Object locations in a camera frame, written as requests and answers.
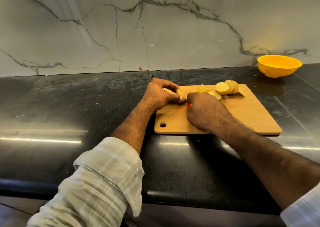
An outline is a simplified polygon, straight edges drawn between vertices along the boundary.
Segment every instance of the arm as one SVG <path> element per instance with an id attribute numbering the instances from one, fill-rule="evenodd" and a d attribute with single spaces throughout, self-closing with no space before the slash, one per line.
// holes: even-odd
<path id="1" fill-rule="evenodd" d="M 282 209 L 320 182 L 320 166 L 245 128 L 208 93 L 189 93 L 187 118 L 229 144 L 250 166 Z"/>
<path id="2" fill-rule="evenodd" d="M 76 171 L 59 185 L 58 193 L 29 227 L 119 226 L 130 205 L 134 216 L 141 211 L 142 161 L 139 158 L 145 129 L 151 114 L 171 101 L 179 101 L 179 87 L 154 78 L 127 119 L 90 151 L 74 162 Z"/>

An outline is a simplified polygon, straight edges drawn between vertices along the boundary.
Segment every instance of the person's right arm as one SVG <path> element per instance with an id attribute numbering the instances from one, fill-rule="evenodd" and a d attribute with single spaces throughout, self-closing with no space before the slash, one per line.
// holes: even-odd
<path id="1" fill-rule="evenodd" d="M 317 163 L 244 127 L 214 96 L 189 93 L 187 102 L 192 104 L 188 108 L 188 120 L 195 127 L 215 134 L 230 145 L 282 209 L 319 184 L 320 166 Z"/>

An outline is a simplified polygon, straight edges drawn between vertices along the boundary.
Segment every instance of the checkered sleeve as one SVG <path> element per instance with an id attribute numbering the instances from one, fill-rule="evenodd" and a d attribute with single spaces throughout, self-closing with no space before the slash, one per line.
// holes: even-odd
<path id="1" fill-rule="evenodd" d="M 320 183 L 281 213 L 288 227 L 320 226 Z"/>
<path id="2" fill-rule="evenodd" d="M 28 226 L 120 226 L 130 205 L 141 211 L 142 161 L 126 142 L 105 138 L 74 162 L 76 171 Z"/>

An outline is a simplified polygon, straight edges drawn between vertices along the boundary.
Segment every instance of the wooden cutting board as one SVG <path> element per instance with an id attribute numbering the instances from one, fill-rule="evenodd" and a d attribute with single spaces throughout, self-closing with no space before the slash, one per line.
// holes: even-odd
<path id="1" fill-rule="evenodd" d="M 186 93 L 198 86 L 180 86 Z M 262 135 L 279 135 L 282 129 L 245 84 L 239 84 L 245 94 L 229 96 L 221 102 L 229 112 L 245 126 Z M 215 90 L 215 85 L 206 85 Z M 156 113 L 154 131 L 158 134 L 206 134 L 192 126 L 187 120 L 187 104 L 170 103 Z"/>

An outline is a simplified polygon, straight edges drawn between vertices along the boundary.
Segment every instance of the plastic bowl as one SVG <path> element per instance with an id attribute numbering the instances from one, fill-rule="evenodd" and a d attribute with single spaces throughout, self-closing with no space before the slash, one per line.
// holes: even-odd
<path id="1" fill-rule="evenodd" d="M 264 55 L 258 58 L 259 70 L 272 78 L 291 75 L 301 66 L 300 60 L 284 55 Z"/>

